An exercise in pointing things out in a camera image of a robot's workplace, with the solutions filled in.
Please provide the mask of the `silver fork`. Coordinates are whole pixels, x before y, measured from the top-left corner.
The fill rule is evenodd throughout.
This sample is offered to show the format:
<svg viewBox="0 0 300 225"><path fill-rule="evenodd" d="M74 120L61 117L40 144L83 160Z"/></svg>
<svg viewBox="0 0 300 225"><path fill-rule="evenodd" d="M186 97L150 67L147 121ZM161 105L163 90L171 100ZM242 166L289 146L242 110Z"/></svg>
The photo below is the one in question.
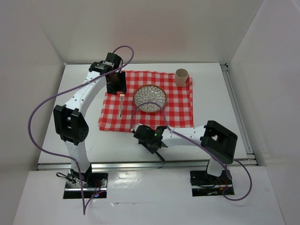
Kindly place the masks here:
<svg viewBox="0 0 300 225"><path fill-rule="evenodd" d="M123 110L124 98L125 98L125 94L120 94L119 118L122 117L122 110Z"/></svg>

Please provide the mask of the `silver table knife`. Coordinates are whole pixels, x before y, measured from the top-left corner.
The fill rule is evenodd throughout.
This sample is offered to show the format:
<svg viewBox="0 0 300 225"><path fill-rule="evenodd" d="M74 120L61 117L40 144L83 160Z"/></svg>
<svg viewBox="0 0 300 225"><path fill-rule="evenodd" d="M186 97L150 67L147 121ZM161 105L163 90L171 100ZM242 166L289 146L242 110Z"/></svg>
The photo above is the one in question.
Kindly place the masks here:
<svg viewBox="0 0 300 225"><path fill-rule="evenodd" d="M159 159L161 160L161 162L164 164L165 163L165 159L158 152L156 152L156 155L159 157Z"/></svg>

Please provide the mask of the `floral patterned ceramic plate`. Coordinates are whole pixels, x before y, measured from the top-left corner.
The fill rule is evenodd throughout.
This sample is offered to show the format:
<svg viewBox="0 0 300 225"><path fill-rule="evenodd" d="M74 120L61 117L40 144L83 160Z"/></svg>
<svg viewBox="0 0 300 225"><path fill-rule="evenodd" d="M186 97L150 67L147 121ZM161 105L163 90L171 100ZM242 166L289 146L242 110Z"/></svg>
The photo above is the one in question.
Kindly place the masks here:
<svg viewBox="0 0 300 225"><path fill-rule="evenodd" d="M154 113L166 105L167 95L161 87L148 84L134 92L133 102L142 112Z"/></svg>

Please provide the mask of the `beige paper cup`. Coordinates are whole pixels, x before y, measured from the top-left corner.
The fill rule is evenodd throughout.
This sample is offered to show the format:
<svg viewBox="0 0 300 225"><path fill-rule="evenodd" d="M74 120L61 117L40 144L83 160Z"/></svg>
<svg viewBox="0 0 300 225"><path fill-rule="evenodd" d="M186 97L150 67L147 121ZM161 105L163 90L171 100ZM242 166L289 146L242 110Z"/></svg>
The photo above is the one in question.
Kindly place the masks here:
<svg viewBox="0 0 300 225"><path fill-rule="evenodd" d="M175 84L177 87L186 86L186 81L188 79L189 73L183 68L179 68L175 72Z"/></svg>

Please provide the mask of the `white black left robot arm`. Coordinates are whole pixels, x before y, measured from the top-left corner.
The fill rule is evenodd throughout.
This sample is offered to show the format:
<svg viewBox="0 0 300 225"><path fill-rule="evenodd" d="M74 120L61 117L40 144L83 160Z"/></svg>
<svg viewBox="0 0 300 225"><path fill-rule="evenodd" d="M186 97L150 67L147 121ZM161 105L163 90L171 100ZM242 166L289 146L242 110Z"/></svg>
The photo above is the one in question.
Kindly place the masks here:
<svg viewBox="0 0 300 225"><path fill-rule="evenodd" d="M120 69L122 64L122 58L110 52L105 60L92 63L83 86L64 105L56 105L53 109L55 131L64 141L69 156L76 160L71 161L71 175L82 187L89 186L93 180L85 148L89 126L84 117L104 87L107 94L126 94L126 73Z"/></svg>

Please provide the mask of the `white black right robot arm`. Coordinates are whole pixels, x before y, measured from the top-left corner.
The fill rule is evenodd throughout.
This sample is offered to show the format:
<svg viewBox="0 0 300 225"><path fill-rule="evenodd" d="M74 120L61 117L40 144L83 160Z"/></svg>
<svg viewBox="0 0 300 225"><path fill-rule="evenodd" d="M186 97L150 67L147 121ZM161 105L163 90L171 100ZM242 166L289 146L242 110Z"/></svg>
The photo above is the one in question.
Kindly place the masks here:
<svg viewBox="0 0 300 225"><path fill-rule="evenodd" d="M232 179L227 165L233 163L238 137L216 121L209 120L206 125L199 127L159 126L155 130L136 124L131 132L138 143L152 154L157 154L160 148L197 146L210 156L204 173L208 183L214 184L220 180L222 172Z"/></svg>

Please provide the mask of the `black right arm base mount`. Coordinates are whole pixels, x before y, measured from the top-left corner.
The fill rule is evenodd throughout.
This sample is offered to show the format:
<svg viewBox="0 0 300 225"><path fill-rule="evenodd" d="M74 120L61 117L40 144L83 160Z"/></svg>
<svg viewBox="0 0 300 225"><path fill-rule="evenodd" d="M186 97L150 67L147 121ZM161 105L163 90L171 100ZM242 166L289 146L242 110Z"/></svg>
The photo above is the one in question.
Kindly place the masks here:
<svg viewBox="0 0 300 225"><path fill-rule="evenodd" d="M190 171L190 183L193 197L217 196L223 191L225 195L234 195L233 183L225 171L220 177L209 175L205 170Z"/></svg>

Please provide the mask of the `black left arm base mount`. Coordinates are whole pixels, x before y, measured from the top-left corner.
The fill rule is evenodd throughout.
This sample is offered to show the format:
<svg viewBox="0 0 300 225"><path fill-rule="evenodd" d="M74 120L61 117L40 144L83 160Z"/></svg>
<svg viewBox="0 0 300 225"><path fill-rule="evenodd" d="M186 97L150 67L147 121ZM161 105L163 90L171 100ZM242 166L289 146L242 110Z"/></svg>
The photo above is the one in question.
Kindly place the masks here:
<svg viewBox="0 0 300 225"><path fill-rule="evenodd" d="M81 199L81 186L79 178L72 176L71 172L67 175L57 172L56 176L66 180L64 188L64 199ZM104 199L107 197L108 173L93 173L89 181L83 181L83 193L85 199L97 198Z"/></svg>

